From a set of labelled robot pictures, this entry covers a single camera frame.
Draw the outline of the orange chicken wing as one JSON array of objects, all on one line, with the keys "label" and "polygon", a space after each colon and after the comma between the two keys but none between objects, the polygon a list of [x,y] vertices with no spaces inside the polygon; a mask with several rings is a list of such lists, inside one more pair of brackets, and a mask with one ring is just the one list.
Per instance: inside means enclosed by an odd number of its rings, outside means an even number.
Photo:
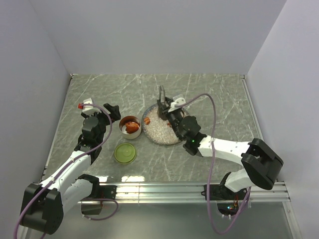
[{"label": "orange chicken wing", "polygon": [[139,128],[139,124],[134,121],[128,121],[125,123],[126,128]]}]

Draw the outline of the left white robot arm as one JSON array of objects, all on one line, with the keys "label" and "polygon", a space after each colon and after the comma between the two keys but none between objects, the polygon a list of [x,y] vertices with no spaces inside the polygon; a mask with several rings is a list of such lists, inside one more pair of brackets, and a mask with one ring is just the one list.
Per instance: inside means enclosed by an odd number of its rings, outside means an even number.
[{"label": "left white robot arm", "polygon": [[16,231],[24,226],[51,235],[79,201],[96,200],[100,196],[99,179],[83,171],[97,159],[111,135],[113,123],[121,119],[121,114],[118,105],[100,107],[91,99],[80,103],[78,108],[84,121],[74,151],[51,176],[26,187]]}]

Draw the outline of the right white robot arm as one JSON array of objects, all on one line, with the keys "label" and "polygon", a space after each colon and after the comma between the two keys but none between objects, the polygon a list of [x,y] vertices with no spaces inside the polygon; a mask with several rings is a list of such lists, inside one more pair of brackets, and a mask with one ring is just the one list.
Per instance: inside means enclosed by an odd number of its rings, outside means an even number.
[{"label": "right white robot arm", "polygon": [[240,190],[252,186],[265,190],[273,188],[284,163],[263,140],[235,142],[203,134],[196,117],[183,113],[183,103],[183,97],[157,100],[158,116],[169,122],[177,138],[184,142],[185,151],[192,156],[215,156],[243,166],[222,179],[219,191],[223,198],[231,199]]}]

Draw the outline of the metal food tongs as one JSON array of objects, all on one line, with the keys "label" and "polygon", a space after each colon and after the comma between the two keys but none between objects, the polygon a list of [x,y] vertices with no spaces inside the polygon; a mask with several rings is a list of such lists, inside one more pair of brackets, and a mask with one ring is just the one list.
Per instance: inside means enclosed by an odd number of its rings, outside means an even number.
[{"label": "metal food tongs", "polygon": [[165,104],[165,89],[163,85],[159,86],[159,101],[161,104]]}]

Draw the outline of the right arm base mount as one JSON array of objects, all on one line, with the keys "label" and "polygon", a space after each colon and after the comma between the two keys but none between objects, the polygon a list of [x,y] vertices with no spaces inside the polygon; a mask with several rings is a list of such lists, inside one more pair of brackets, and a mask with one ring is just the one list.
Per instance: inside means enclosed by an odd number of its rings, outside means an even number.
[{"label": "right arm base mount", "polygon": [[209,185],[209,200],[210,201],[234,201],[243,200],[247,194],[247,189],[241,189],[238,192],[232,192],[225,187],[226,179],[231,172],[228,172],[219,184]]}]

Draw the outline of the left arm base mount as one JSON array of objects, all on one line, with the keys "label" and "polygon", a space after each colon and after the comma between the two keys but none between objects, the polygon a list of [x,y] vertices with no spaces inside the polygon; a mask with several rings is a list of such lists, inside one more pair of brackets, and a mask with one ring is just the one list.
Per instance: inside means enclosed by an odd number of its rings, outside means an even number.
[{"label": "left arm base mount", "polygon": [[99,181],[98,177],[82,174],[78,177],[79,180],[85,180],[92,185],[92,189],[90,190],[90,194],[86,196],[86,198],[92,199],[115,199],[117,186],[116,185],[102,185]]}]

